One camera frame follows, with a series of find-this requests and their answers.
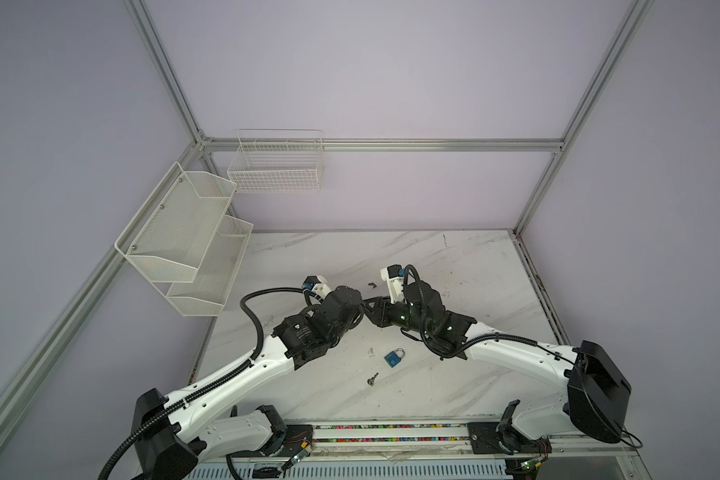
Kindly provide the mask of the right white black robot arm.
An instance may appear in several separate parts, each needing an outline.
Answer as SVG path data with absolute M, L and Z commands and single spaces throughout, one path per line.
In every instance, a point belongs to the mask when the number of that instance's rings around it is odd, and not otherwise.
M 605 349 L 591 341 L 553 345 L 497 330 L 450 311 L 424 281 L 388 283 L 390 294 L 366 301 L 380 327 L 398 327 L 441 360 L 483 361 L 539 381 L 550 393 L 508 403 L 496 431 L 508 440 L 537 440 L 574 430 L 608 444 L 627 435 L 632 387 Z

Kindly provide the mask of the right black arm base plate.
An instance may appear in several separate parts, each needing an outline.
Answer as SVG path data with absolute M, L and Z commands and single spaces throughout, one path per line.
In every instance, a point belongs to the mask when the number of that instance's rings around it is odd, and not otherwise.
M 471 451 L 476 455 L 546 455 L 552 450 L 546 437 L 531 440 L 511 426 L 502 427 L 499 422 L 470 422 L 467 430 Z

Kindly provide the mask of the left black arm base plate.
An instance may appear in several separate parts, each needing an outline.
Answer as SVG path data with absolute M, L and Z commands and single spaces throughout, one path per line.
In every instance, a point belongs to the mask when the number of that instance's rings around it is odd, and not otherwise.
M 314 427 L 307 424 L 286 425 L 276 430 L 261 448 L 266 457 L 293 457 L 303 449 L 302 444 L 312 444 Z

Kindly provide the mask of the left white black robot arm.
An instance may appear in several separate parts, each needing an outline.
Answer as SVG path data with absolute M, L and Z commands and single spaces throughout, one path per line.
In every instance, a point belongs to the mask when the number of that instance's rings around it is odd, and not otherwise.
M 248 308 L 250 299 L 273 293 L 298 293 L 295 287 L 274 287 L 243 297 L 240 307 L 256 327 L 252 352 L 209 376 L 168 394 L 152 388 L 134 407 L 131 432 L 99 474 L 107 479 L 131 447 L 141 468 L 139 479 L 182 479 L 210 449 L 201 433 L 222 413 L 266 383 L 294 372 L 336 347 L 362 320 L 364 303 L 359 291 L 339 286 L 313 295 L 321 300 L 285 318 L 272 333 Z

